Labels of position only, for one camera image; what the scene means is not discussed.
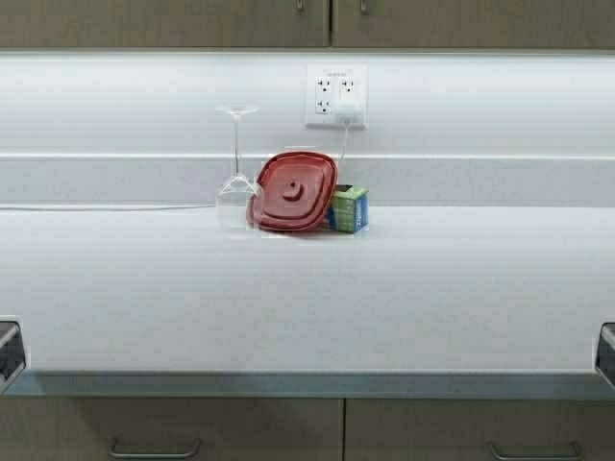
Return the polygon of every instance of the cabinet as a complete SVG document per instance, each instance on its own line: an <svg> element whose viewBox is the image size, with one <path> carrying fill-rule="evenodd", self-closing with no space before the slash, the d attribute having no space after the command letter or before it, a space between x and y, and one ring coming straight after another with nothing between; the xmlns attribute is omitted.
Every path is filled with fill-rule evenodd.
<svg viewBox="0 0 615 461"><path fill-rule="evenodd" d="M117 451L216 461L341 461L339 400L1 399L0 458L105 461Z"/></svg>
<svg viewBox="0 0 615 461"><path fill-rule="evenodd" d="M333 46L613 48L612 0L333 0Z"/></svg>
<svg viewBox="0 0 615 461"><path fill-rule="evenodd" d="M2 0L0 47L318 47L330 0Z"/></svg>
<svg viewBox="0 0 615 461"><path fill-rule="evenodd" d="M349 400L346 460L493 461L494 443L529 459L580 450L583 461L607 461L614 414L612 401Z"/></svg>

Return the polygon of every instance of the drawer handle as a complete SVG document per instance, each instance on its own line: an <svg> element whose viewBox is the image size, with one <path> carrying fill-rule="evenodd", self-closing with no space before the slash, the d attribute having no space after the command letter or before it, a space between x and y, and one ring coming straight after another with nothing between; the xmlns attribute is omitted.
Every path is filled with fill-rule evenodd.
<svg viewBox="0 0 615 461"><path fill-rule="evenodd" d="M113 439L111 442L111 448L109 449L109 456L113 459L190 459L196 456L201 449L201 439L196 439L190 451L178 452L178 453L125 453L118 451L118 441Z"/></svg>
<svg viewBox="0 0 615 461"><path fill-rule="evenodd" d="M570 455L533 455L511 456L500 451L496 444L489 444L489 449L494 459L498 461L582 461L583 451L577 442L570 444L573 454Z"/></svg>

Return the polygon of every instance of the lid handle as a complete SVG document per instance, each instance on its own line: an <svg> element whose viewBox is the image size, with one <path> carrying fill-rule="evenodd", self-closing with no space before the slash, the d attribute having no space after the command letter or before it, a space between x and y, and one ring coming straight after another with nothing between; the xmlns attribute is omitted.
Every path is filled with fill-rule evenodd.
<svg viewBox="0 0 615 461"><path fill-rule="evenodd" d="M289 182L283 192L283 197L289 202L297 202L304 195L304 185L296 181Z"/></svg>

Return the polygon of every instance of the container lid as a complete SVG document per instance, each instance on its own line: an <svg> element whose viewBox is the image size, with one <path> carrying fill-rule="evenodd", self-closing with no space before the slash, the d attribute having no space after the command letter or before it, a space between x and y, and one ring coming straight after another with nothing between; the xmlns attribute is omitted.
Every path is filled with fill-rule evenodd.
<svg viewBox="0 0 615 461"><path fill-rule="evenodd" d="M260 171L263 194L250 203L248 219L267 231L310 231L327 214L337 166L332 158L312 152L290 152L271 158Z"/></svg>

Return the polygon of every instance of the lower cabinet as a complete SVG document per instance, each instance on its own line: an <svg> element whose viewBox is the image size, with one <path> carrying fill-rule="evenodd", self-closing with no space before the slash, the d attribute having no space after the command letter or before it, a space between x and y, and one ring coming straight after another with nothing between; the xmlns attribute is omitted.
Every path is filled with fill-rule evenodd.
<svg viewBox="0 0 615 461"><path fill-rule="evenodd" d="M1 399L0 459L341 461L339 400Z"/></svg>
<svg viewBox="0 0 615 461"><path fill-rule="evenodd" d="M614 423L605 401L349 400L346 461L612 461Z"/></svg>
<svg viewBox="0 0 615 461"><path fill-rule="evenodd" d="M195 452L197 461L615 459L615 401L347 400L345 408L342 400L0 399L0 460L104 461L110 451L162 460Z"/></svg>

